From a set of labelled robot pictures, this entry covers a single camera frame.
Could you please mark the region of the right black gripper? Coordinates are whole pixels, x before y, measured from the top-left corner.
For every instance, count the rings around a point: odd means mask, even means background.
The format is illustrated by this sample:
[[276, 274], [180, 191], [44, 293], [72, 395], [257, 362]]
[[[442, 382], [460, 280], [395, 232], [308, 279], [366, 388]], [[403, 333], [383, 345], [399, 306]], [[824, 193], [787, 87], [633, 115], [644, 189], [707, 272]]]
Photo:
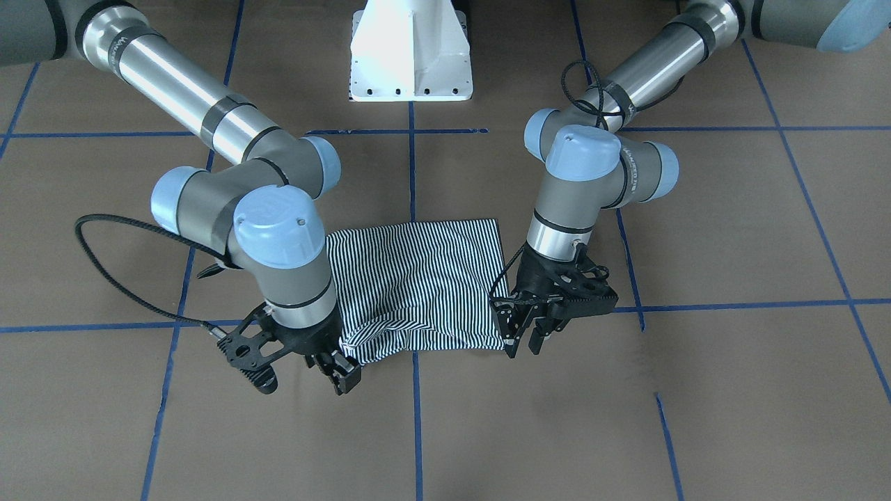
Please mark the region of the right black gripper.
[[360, 383], [362, 365], [340, 349], [339, 310], [332, 310], [320, 323], [305, 328], [289, 328], [269, 316], [268, 333], [281, 343], [281, 348], [271, 355], [274, 359], [290, 353], [306, 356], [308, 367], [317, 367], [332, 383], [337, 396], [347, 394]]

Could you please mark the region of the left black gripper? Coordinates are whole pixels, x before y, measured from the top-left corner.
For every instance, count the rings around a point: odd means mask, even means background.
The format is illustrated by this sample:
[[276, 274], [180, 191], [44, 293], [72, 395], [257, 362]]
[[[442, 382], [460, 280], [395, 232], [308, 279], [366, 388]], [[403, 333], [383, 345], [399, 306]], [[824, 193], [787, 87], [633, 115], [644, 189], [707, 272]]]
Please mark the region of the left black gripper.
[[522, 335], [533, 320], [535, 325], [528, 346], [538, 355], [544, 341], [570, 322], [569, 310], [591, 307], [592, 292], [583, 287], [586, 278], [582, 271], [583, 263], [590, 261], [588, 247], [572, 244], [571, 248], [571, 259], [560, 261], [539, 254], [530, 244], [523, 244], [512, 297], [489, 299], [509, 358], [515, 358]]

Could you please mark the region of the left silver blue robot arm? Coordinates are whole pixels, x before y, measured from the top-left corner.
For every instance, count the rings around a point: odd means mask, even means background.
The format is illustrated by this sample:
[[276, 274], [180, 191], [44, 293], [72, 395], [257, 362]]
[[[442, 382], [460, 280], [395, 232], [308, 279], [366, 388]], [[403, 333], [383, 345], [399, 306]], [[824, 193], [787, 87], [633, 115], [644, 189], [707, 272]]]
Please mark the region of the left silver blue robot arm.
[[514, 358], [522, 339], [538, 354], [573, 319], [610, 314], [617, 292], [607, 267], [588, 256], [599, 213], [659, 199], [678, 182], [680, 162], [662, 143], [621, 138], [620, 130], [665, 101], [682, 79], [742, 38], [853, 53], [889, 26], [888, 1], [691, 1], [658, 35], [607, 76], [570, 96], [565, 110], [529, 118], [526, 149], [544, 162], [528, 234], [513, 261], [507, 296], [489, 293], [503, 340]]

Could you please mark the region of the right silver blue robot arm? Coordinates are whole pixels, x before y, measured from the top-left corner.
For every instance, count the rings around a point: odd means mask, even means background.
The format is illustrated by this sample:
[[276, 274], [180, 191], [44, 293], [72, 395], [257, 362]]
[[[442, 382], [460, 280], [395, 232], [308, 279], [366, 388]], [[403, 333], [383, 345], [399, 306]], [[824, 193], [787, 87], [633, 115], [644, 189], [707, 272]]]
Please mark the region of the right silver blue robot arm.
[[[361, 380], [361, 364], [340, 345], [342, 316], [316, 200], [340, 180], [334, 147], [296, 137], [181, 53], [127, 1], [3, 1], [3, 66], [61, 59], [114, 75], [174, 118], [229, 166], [176, 167], [150, 197], [154, 223], [112, 214], [80, 216], [77, 242], [119, 292], [159, 315], [203, 327], [217, 349], [261, 393], [276, 391], [274, 362], [302, 356], [338, 395]], [[261, 304], [227, 331], [165, 311], [121, 285], [87, 244], [86, 223], [137, 226], [209, 255], [210, 277], [242, 270]]]

